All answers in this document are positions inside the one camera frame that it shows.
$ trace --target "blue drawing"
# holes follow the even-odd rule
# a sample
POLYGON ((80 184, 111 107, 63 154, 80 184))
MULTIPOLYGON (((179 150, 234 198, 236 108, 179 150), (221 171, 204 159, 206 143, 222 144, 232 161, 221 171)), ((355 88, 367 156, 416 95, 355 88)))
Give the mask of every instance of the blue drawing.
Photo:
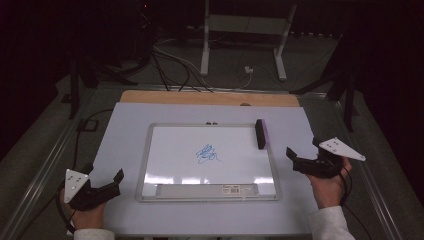
POLYGON ((210 144, 206 144, 206 146, 196 153, 197 158, 199 159, 198 163, 203 164, 210 160, 218 160, 218 154, 215 153, 215 148, 210 144))

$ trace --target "label sticker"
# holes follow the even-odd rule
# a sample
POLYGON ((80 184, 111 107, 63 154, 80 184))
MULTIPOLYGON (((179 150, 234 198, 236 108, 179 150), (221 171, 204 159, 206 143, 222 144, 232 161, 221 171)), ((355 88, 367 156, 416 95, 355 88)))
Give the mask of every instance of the label sticker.
POLYGON ((223 194, 240 194, 240 185, 222 185, 223 194))

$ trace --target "white sleeve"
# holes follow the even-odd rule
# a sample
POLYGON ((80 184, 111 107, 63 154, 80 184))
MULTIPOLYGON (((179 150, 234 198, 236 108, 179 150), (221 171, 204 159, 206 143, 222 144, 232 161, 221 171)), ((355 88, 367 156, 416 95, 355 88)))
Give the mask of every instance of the white sleeve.
POLYGON ((115 234, 106 229, 81 229, 74 233, 74 240, 114 240, 115 234))
POLYGON ((347 228, 340 206, 320 209, 309 214, 308 220, 314 240, 355 239, 347 228))

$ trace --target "whiteboard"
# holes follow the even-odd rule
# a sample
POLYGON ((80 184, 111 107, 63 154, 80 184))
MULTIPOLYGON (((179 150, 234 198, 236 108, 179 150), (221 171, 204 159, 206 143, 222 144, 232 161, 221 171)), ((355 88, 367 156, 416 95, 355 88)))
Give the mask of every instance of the whiteboard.
POLYGON ((136 198, 145 201, 278 200, 272 152, 254 124, 152 124, 136 198))

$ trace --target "whiteboard frame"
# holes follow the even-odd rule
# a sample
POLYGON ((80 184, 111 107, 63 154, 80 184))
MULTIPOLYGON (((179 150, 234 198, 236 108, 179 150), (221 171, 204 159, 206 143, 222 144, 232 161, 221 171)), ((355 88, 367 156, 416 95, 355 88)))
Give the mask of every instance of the whiteboard frame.
MULTIPOLYGON (((147 141, 146 141, 146 145, 145 145, 145 149, 144 149, 144 154, 143 154, 143 158, 142 158, 142 164, 141 164, 141 170, 140 170, 140 174, 139 174, 139 182, 137 184, 137 190, 136 190, 136 200, 138 202, 220 202, 220 201, 230 201, 230 202, 234 202, 234 201, 278 201, 280 200, 281 196, 282 196, 282 190, 281 190, 281 186, 280 186, 280 181, 279 181, 279 177, 278 177, 278 171, 277 171, 277 167, 274 161, 274 157, 272 154, 272 150, 270 147, 270 144, 267 145, 267 147, 264 149, 264 151, 267 151, 267 155, 268 155, 268 160, 269 160, 269 167, 271 170, 271 174, 272 174, 272 179, 273 179, 273 185, 274 185, 274 189, 275 189, 275 194, 260 194, 258 192, 258 187, 256 184, 251 184, 252 185, 252 191, 256 191, 257 194, 256 195, 221 195, 221 196, 214 196, 211 197, 209 196, 204 196, 204 197, 188 197, 188 198, 173 198, 173 197, 158 197, 158 192, 156 196, 143 196, 143 187, 144 187, 144 182, 145 182, 145 176, 146 176, 146 171, 147 171, 147 167, 148 167, 148 160, 149 160, 149 156, 150 156, 150 149, 152 146, 152 139, 153 139, 153 133, 154 133, 154 129, 156 127, 208 127, 208 128, 214 128, 214 127, 219 127, 219 128, 223 128, 223 127, 228 127, 228 128, 253 128, 255 129, 255 124, 211 124, 211 123, 207 123, 207 124, 171 124, 171 123, 152 123, 149 126, 149 130, 148 130, 148 134, 147 134, 147 141)), ((191 184, 169 184, 169 185, 175 185, 179 188, 181 188, 182 186, 189 186, 191 184)), ((246 186, 246 185, 250 185, 250 184, 246 184, 246 183, 227 183, 227 184, 198 184, 199 186, 204 185, 205 187, 209 187, 209 189, 211 189, 211 187, 213 186, 222 186, 223 188, 228 186, 228 185, 242 185, 242 186, 246 186)))

